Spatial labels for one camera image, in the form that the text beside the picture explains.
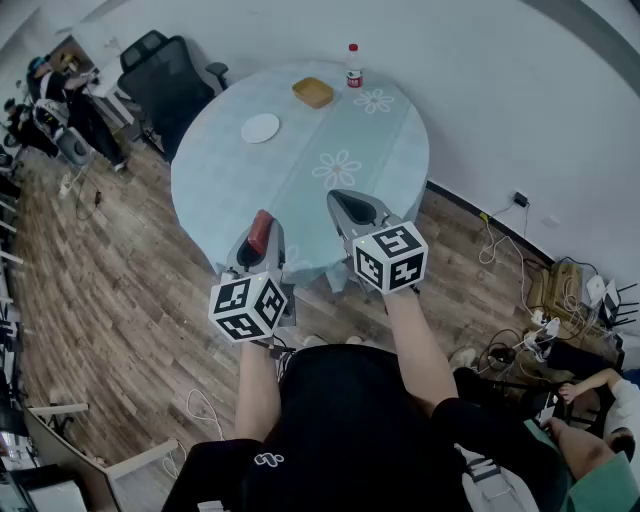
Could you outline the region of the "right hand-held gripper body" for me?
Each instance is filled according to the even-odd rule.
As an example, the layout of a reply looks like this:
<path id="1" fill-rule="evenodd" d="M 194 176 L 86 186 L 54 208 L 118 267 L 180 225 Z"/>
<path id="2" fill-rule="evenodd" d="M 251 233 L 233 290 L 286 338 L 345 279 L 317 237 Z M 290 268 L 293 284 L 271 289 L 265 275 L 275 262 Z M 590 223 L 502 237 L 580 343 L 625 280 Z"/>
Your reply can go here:
<path id="1" fill-rule="evenodd" d="M 356 276 L 390 294 L 424 279 L 428 245 L 413 222 L 395 222 L 355 238 L 350 254 Z"/>

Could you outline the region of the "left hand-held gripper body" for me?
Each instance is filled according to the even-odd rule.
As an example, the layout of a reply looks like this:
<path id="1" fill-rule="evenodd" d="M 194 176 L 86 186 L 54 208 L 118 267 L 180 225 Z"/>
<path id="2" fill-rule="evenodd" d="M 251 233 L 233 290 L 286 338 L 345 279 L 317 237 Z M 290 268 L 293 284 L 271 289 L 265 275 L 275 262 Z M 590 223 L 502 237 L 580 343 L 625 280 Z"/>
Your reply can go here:
<path id="1" fill-rule="evenodd" d="M 227 259 L 211 288 L 208 318 L 229 342 L 259 343 L 296 324 L 293 287 L 282 282 L 284 263 L 281 249 L 249 266 Z"/>

